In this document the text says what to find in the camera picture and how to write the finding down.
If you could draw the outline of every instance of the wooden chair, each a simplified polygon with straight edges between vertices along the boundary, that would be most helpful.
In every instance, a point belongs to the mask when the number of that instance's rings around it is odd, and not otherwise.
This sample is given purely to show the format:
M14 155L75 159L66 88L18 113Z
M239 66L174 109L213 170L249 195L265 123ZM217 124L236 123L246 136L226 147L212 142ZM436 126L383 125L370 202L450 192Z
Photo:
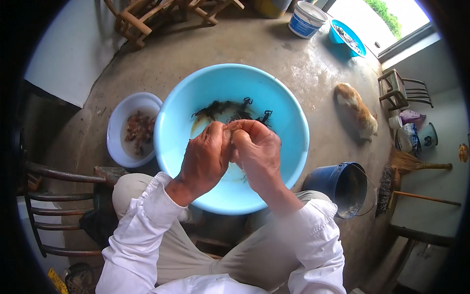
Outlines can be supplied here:
M215 15L222 11L228 5L234 3L238 8L244 9L245 6L239 0L215 0L214 7L209 12L205 12L201 9L203 4L206 4L207 0L178 0L182 5L185 5L189 11L200 16L205 22L216 25L218 20L215 19Z
M111 201L112 187L118 179L127 174L127 172L120 167L95 167L93 176L90 175L77 175L71 173L60 172L51 169L47 166L26 162L25 167L27 172L48 177L51 179L80 182L80 183L94 183L94 192L85 194L52 194L52 193L38 193L38 192L25 192L24 199L26 202L26 209L31 223L31 228L34 237L41 251L42 256L46 257L47 254L59 256L93 256L100 255L101 250L74 250L68 248L59 248L54 246L45 245L42 243L38 229L40 230L80 230L80 224L56 224L44 223L34 220L34 215L83 215L90 211L89 209L46 209L31 206L31 199L37 201L80 201L93 199L93 210L96 209L113 209ZM23 190L28 191L27 177L24 177Z
M116 17L114 29L140 49L145 45L143 40L165 23L177 4L175 0L130 0L130 5L118 12L111 0L104 3ZM159 19L150 25L156 16Z
M400 109L408 106L408 102L421 102L431 105L431 108L434 108L432 105L431 97L429 96L426 83L417 79L403 79L395 69L392 69L382 76L378 77L377 80L384 80L386 82L387 93L380 96L379 100L387 99L392 104L392 107L389 108L389 111ZM405 81L421 84L424 88L405 88Z

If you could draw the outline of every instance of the yellow sign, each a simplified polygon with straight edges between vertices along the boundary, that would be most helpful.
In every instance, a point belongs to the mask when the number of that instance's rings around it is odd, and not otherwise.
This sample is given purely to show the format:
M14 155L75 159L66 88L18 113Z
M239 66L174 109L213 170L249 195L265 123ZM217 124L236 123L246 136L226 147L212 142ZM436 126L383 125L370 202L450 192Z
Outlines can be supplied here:
M69 294L69 291L67 291L67 286L64 282L62 282L62 279L52 268L49 268L47 276L52 280L52 283L61 294Z

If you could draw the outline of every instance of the broom handle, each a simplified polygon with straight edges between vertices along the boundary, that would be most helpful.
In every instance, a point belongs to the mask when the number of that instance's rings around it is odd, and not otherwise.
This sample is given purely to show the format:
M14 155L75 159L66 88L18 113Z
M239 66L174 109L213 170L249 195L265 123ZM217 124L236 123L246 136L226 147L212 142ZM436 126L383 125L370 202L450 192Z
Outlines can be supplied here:
M434 168L434 169L452 169L452 163L441 164L441 163L427 163L422 162L419 169Z
M453 202L453 201L448 201L448 200L443 200L443 199L437 199L437 198L431 198L431 197L426 197L426 196L421 196L421 195L416 195L416 194L411 194L411 193L405 193L405 192L400 192L400 191L393 191L395 194L399 195L404 195L404 196L409 196L409 197L414 197L414 198L420 198L420 199L426 199L426 200L431 200L431 201L436 201L436 202L441 202L441 203L447 203L455 206L462 206L462 203L459 202Z

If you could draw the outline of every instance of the green tree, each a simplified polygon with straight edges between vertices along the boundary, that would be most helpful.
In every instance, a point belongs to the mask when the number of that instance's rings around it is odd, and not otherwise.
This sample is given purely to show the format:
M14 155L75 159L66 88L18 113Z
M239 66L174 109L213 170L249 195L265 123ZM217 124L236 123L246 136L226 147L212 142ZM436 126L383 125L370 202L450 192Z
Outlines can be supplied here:
M401 39L401 24L398 17L388 12L388 7L385 2L380 0L364 0L387 24L392 34Z

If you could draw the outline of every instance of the left hand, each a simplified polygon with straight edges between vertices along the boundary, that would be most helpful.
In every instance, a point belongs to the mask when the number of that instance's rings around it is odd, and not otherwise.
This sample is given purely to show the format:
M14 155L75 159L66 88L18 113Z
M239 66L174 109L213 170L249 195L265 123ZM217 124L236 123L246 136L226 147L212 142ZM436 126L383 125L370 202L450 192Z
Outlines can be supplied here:
M217 185L228 168L230 137L226 125L215 121L189 140L179 175L165 187L176 204L185 207Z

